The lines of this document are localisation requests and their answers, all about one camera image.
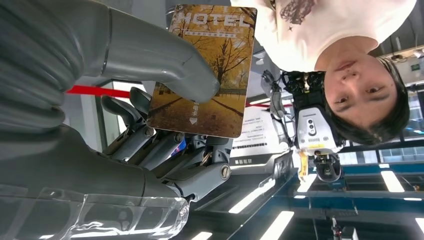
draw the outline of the white t-shirt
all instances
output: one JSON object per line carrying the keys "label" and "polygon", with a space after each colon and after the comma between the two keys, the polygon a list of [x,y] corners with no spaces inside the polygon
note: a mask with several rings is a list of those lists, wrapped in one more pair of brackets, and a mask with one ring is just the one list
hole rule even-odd
{"label": "white t-shirt", "polygon": [[403,24],[416,0],[315,2],[296,11],[295,3],[305,5],[305,0],[231,0],[235,7],[257,9],[255,37],[271,60],[282,70],[300,72],[314,71],[320,54],[342,38],[362,36],[382,43]]}

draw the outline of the wire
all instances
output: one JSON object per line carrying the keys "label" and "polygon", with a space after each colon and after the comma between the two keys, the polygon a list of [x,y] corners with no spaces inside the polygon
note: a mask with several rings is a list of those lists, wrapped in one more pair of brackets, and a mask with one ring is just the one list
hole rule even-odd
{"label": "wire", "polygon": [[314,211],[312,210],[311,197],[308,196],[307,198],[309,200],[309,210],[310,210],[310,214],[312,215],[312,222],[313,222],[313,229],[315,230],[315,237],[316,237],[316,240],[319,240],[318,239],[318,231],[317,231],[317,223],[315,222]]}
{"label": "wire", "polygon": [[409,27],[411,28],[413,39],[415,39],[415,49],[417,49],[417,46],[418,46],[418,34],[415,33],[414,26],[412,24],[411,18],[408,16],[406,19],[408,20]]}
{"label": "wire", "polygon": [[393,47],[392,35],[390,35],[389,39],[390,39],[390,46],[391,46],[391,54],[394,57],[395,56],[395,48]]}

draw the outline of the transparent plastic cover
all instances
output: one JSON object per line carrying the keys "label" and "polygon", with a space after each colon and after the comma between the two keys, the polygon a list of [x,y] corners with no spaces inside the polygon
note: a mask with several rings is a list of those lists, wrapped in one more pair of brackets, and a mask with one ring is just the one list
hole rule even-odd
{"label": "transparent plastic cover", "polygon": [[177,235],[188,216],[184,198],[82,194],[52,188],[29,197],[26,188],[0,184],[1,240],[105,240],[122,235],[163,240]]}

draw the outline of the exit sign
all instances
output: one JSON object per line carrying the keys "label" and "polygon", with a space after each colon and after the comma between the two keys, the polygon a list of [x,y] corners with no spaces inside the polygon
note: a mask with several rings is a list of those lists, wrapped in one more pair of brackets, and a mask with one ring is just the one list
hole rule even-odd
{"label": "exit sign", "polygon": [[419,64],[411,65],[411,71],[417,71],[417,70],[420,70],[420,65]]}

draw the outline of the sign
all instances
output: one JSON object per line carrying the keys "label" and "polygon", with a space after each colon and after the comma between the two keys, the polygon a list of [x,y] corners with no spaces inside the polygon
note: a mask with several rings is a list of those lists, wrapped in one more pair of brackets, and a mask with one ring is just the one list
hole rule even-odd
{"label": "sign", "polygon": [[215,72],[220,90],[199,104],[156,83],[147,118],[150,127],[224,138],[241,134],[256,14],[248,7],[175,7],[169,31],[197,48]]}
{"label": "sign", "polygon": [[414,64],[414,65],[411,65],[411,71],[418,71],[418,70],[420,70],[421,68],[420,68],[420,65],[419,64]]}
{"label": "sign", "polygon": [[[233,140],[230,158],[281,154],[287,150],[287,144],[279,143],[271,114],[264,110],[256,106],[245,109],[242,132]],[[249,159],[252,158],[238,164],[258,164]]]}

